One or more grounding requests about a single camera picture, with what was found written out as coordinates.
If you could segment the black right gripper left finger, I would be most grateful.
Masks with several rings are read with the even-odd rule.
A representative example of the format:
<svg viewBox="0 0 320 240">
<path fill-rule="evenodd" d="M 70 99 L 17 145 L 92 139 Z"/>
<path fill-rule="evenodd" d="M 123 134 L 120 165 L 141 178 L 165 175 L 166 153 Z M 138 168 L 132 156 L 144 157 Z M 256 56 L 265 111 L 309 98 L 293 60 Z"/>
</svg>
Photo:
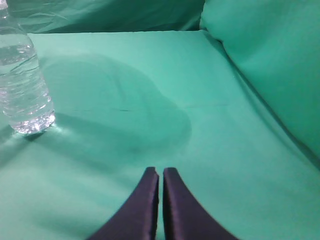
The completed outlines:
<svg viewBox="0 0 320 240">
<path fill-rule="evenodd" d="M 154 240 L 159 210 L 159 175 L 147 167 L 128 199 L 90 240 Z"/>
</svg>

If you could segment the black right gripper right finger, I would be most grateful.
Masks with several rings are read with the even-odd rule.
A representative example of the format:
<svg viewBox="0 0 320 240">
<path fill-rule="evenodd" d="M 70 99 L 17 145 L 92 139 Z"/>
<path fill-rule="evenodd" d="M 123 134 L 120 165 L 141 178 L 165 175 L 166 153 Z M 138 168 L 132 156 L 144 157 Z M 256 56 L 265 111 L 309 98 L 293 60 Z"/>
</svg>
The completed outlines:
<svg viewBox="0 0 320 240">
<path fill-rule="evenodd" d="M 162 215 L 166 240 L 236 240 L 201 206 L 174 167 L 163 171 Z"/>
</svg>

